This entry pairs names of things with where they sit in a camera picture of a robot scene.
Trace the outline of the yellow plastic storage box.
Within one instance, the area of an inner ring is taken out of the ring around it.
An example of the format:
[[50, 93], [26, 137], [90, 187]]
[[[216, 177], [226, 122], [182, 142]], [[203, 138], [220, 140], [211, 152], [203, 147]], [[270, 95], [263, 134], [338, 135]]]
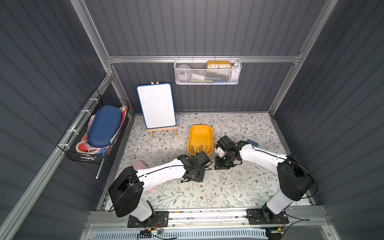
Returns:
[[208, 145], [208, 152], [206, 154], [210, 156], [214, 151], [213, 129], [207, 125], [192, 126], [190, 128], [190, 134], [189, 134], [188, 151], [192, 155], [196, 155], [197, 153], [195, 154], [193, 153], [192, 145], [195, 146], [196, 152], [197, 152], [198, 146], [203, 145], [204, 151], [205, 151], [205, 148]]

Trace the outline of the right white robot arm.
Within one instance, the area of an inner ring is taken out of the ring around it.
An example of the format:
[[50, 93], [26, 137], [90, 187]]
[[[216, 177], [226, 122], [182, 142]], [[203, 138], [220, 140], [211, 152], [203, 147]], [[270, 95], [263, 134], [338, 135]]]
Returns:
[[215, 170], [226, 170], [252, 162], [278, 176], [280, 189], [263, 205], [263, 217], [271, 221], [293, 202], [301, 200], [316, 184], [311, 173], [291, 155], [281, 155], [258, 148], [250, 141], [233, 142], [228, 136], [215, 146]]

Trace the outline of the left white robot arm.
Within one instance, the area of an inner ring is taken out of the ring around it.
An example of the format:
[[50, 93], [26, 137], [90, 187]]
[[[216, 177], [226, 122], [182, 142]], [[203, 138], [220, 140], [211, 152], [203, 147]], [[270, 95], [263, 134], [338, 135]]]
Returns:
[[172, 180], [201, 183], [211, 164], [209, 156], [200, 152], [194, 156], [180, 155], [169, 163], [150, 169], [127, 167], [108, 188], [112, 210], [118, 218], [129, 215], [140, 222], [151, 220], [156, 212], [143, 198], [143, 193]]

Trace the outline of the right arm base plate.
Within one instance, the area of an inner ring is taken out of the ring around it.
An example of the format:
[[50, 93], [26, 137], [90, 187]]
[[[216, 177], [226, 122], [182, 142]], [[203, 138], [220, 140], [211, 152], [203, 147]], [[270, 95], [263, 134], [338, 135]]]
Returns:
[[250, 225], [285, 225], [289, 223], [284, 211], [274, 214], [267, 208], [252, 208], [246, 210], [246, 218]]

